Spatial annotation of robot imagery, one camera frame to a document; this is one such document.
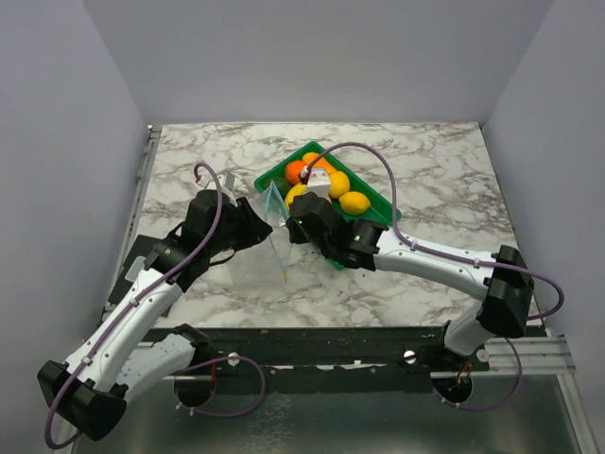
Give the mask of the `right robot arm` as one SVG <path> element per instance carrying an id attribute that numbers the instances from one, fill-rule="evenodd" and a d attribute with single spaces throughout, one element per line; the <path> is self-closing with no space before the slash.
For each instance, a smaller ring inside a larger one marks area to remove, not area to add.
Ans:
<path id="1" fill-rule="evenodd" d="M 503 245 L 489 253 L 421 245 L 410 237 L 399 238 L 384 223 L 347 220 L 314 193 L 295 197 L 286 225 L 291 243 L 311 243 L 344 268 L 410 274 L 474 298 L 470 309 L 446 325 L 434 347 L 443 369 L 457 369 L 493 337 L 519 339 L 526 334 L 534 282 L 515 248 Z"/>

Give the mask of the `clear zip top bag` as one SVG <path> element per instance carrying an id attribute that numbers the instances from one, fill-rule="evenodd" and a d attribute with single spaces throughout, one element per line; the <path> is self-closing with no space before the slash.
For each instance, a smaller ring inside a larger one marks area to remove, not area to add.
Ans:
<path id="1" fill-rule="evenodd" d="M 288 280 L 288 261 L 293 244 L 289 241 L 286 221 L 289 213 L 285 200 L 275 182 L 250 201 L 258 215 L 272 232 L 258 245 L 241 252 L 226 265 L 236 288 L 282 287 Z"/>

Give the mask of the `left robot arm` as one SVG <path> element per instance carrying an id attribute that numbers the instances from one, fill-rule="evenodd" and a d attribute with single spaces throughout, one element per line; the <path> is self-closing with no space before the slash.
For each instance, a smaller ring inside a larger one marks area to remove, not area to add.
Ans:
<path id="1" fill-rule="evenodd" d="M 216 364 L 243 362 L 223 356 L 209 338 L 188 324 L 175 328 L 144 352 L 135 349 L 158 318 L 212 266 L 214 256 L 256 246 L 271 234 L 245 198 L 230 201 L 202 190 L 178 228 L 157 242 L 115 311 L 66 360 L 48 360 L 37 374 L 49 407 L 44 438 L 52 449 L 52 422 L 59 415 L 78 435 L 106 437 L 128 404 L 168 375 L 212 373 Z"/>

